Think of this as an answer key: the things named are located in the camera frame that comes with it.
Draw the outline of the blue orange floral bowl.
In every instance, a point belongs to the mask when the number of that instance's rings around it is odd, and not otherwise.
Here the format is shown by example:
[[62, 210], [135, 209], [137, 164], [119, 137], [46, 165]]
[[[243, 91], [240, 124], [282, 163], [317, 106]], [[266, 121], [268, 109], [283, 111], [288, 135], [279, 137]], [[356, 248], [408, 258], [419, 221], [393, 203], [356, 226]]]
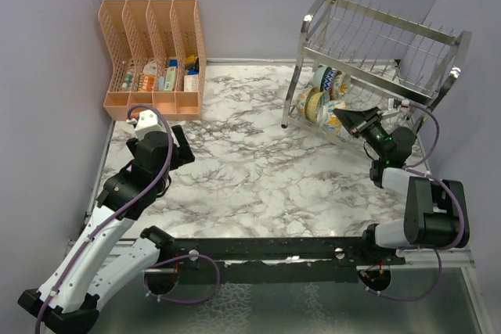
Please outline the blue orange floral bowl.
[[342, 123], [334, 114], [334, 110], [345, 110], [344, 100], [331, 100], [322, 107], [322, 115], [319, 121], [320, 130], [327, 135], [337, 136], [342, 129]]

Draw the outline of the blue yellow sun bowl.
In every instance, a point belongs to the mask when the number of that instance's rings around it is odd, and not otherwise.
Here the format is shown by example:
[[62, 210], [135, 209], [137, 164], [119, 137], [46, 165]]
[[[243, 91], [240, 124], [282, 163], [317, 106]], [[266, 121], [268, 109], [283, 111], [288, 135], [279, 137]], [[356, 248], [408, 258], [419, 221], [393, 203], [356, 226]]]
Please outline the blue yellow sun bowl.
[[307, 120], [315, 123], [316, 118], [321, 108], [330, 101], [330, 93], [328, 91], [317, 91], [313, 88], [308, 95], [305, 106], [305, 117]]

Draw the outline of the orange star flower bowl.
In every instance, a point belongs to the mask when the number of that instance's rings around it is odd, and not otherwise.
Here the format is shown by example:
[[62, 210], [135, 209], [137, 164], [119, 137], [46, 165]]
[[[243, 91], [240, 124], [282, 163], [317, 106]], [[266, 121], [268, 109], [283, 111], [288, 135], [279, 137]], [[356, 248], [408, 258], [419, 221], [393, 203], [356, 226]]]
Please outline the orange star flower bowl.
[[330, 98], [332, 100], [343, 99], [348, 93], [351, 86], [351, 76], [346, 73], [338, 73], [333, 79], [332, 92]]

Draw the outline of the red patterned bowl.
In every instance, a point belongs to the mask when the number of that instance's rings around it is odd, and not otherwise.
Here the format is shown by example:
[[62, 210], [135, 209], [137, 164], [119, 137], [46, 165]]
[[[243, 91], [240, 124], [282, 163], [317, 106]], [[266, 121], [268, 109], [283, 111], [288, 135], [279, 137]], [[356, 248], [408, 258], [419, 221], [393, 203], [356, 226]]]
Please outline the red patterned bowl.
[[340, 75], [338, 70], [325, 66], [325, 70], [320, 81], [320, 90], [329, 92], [332, 95], [334, 92], [334, 82], [338, 75]]

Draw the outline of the green leaf orange flower bowl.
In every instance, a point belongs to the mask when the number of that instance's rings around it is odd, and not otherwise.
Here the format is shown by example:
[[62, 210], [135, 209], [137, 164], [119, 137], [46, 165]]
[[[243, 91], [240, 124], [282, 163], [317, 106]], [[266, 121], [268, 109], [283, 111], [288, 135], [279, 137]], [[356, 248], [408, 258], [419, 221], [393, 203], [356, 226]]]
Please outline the green leaf orange flower bowl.
[[307, 90], [301, 92], [296, 100], [296, 109], [301, 115], [306, 114], [306, 106], [308, 105], [309, 99], [318, 92], [317, 87], [310, 87]]

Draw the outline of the teal bowl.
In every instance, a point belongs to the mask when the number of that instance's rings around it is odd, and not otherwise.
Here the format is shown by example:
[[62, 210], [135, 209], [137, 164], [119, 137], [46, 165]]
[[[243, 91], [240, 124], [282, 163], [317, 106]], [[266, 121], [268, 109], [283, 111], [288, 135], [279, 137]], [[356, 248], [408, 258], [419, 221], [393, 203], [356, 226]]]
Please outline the teal bowl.
[[328, 66], [319, 66], [312, 74], [310, 84], [314, 87], [321, 88], [323, 76], [330, 68]]

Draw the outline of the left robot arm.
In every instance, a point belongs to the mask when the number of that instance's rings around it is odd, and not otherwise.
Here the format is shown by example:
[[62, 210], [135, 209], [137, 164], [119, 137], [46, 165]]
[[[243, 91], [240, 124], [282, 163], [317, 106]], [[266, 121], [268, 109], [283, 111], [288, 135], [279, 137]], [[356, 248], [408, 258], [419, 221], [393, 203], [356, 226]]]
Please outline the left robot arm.
[[37, 289], [22, 292], [18, 304], [54, 333], [87, 333], [104, 306], [151, 264], [168, 265], [170, 237], [153, 226], [129, 251], [105, 264], [110, 251], [142, 213], [171, 185], [170, 171], [192, 163], [195, 156], [181, 126], [154, 121], [136, 125], [127, 142], [132, 160], [108, 178], [76, 243], [56, 271]]

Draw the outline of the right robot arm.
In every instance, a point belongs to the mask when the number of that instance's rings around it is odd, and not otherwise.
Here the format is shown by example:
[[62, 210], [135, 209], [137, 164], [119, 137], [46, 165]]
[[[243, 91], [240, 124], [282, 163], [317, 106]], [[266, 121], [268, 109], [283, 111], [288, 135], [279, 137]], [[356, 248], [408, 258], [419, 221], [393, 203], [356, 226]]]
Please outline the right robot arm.
[[402, 219], [366, 229], [369, 239], [359, 246], [361, 258], [367, 264], [378, 264], [388, 249], [464, 247], [469, 228], [463, 185], [415, 171], [406, 164], [416, 132], [408, 127], [387, 132], [377, 107], [365, 111], [335, 109], [333, 113], [350, 136], [363, 138], [377, 154], [369, 169], [373, 184], [405, 199]]

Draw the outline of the steel dish rack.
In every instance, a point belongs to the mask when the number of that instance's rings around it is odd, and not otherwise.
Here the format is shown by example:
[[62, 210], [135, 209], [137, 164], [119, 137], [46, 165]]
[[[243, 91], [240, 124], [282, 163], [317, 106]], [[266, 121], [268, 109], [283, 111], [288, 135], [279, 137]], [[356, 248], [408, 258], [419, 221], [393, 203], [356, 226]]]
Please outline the steel dish rack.
[[436, 108], [459, 78], [472, 33], [414, 22], [361, 0], [315, 0], [301, 21], [281, 125], [318, 133], [294, 101], [304, 65], [351, 77], [347, 104], [381, 106], [391, 97]]

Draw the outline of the white blue box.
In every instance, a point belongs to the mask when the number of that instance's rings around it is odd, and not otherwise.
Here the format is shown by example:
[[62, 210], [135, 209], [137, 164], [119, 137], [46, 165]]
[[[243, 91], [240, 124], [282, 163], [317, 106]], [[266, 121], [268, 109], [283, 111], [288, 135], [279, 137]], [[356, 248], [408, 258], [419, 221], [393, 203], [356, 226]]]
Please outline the white blue box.
[[184, 77], [184, 91], [197, 92], [199, 89], [199, 74], [187, 74]]

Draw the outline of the orange snack box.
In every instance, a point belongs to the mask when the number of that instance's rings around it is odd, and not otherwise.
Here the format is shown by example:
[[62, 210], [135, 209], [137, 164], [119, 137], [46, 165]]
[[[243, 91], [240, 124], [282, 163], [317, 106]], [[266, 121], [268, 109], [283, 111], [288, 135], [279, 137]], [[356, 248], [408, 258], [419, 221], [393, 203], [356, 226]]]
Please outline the orange snack box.
[[137, 92], [152, 92], [156, 82], [155, 74], [141, 73], [139, 75]]

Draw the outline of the green white box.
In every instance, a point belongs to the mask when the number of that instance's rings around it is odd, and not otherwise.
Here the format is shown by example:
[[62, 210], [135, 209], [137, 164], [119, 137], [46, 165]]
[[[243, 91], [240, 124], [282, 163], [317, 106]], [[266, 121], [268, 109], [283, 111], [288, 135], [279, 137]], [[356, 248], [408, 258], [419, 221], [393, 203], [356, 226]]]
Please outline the green white box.
[[163, 92], [173, 92], [177, 81], [178, 68], [169, 66], [165, 71]]

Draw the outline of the small bottle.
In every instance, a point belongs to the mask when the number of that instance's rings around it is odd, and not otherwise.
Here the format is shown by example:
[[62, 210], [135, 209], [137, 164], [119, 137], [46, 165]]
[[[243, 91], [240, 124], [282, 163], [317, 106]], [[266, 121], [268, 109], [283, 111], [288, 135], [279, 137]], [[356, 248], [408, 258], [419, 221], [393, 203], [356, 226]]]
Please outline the small bottle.
[[133, 81], [133, 77], [134, 77], [134, 74], [131, 72], [131, 71], [128, 71], [125, 76], [124, 76], [124, 80], [121, 84], [121, 90], [123, 92], [126, 92], [130, 89], [131, 85], [132, 85], [132, 81]]

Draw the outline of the peach plastic desk organizer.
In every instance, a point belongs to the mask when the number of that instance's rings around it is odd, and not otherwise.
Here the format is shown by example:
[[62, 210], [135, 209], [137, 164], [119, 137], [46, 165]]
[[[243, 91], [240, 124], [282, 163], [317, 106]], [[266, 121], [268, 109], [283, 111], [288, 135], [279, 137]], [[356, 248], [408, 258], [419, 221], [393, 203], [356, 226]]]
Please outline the peach plastic desk organizer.
[[[113, 66], [103, 103], [113, 120], [125, 120], [138, 104], [157, 108], [168, 120], [201, 119], [207, 56], [197, 0], [103, 0], [98, 18]], [[186, 70], [191, 55], [196, 66]], [[175, 90], [163, 92], [169, 66], [178, 68]], [[134, 77], [123, 92], [128, 71]], [[156, 75], [152, 92], [137, 92], [141, 73]], [[187, 74], [199, 74], [197, 92], [184, 91]]]

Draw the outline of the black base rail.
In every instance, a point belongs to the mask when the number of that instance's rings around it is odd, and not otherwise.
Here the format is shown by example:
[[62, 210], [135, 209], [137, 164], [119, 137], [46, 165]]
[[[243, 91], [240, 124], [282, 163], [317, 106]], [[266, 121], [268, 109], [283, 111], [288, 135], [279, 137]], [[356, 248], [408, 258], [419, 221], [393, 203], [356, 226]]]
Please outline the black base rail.
[[156, 226], [141, 233], [160, 250], [160, 261], [187, 256], [158, 266], [155, 282], [210, 285], [339, 282], [355, 283], [357, 269], [378, 264], [400, 266], [404, 258], [380, 248], [366, 235], [356, 237], [191, 238], [176, 239]]

